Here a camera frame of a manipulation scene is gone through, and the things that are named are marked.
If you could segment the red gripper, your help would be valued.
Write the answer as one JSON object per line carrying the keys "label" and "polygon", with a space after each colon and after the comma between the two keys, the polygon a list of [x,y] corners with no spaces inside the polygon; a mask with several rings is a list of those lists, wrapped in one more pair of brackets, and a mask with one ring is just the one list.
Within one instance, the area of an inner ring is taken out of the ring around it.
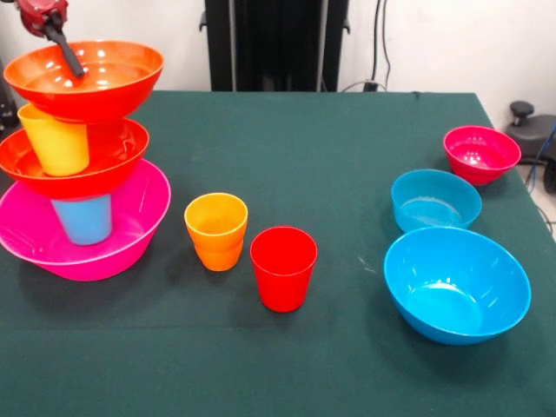
{"label": "red gripper", "polygon": [[17,0],[24,28],[34,36],[46,37],[56,43],[61,48],[73,76],[83,78],[83,66],[63,34],[68,6],[66,0]]}

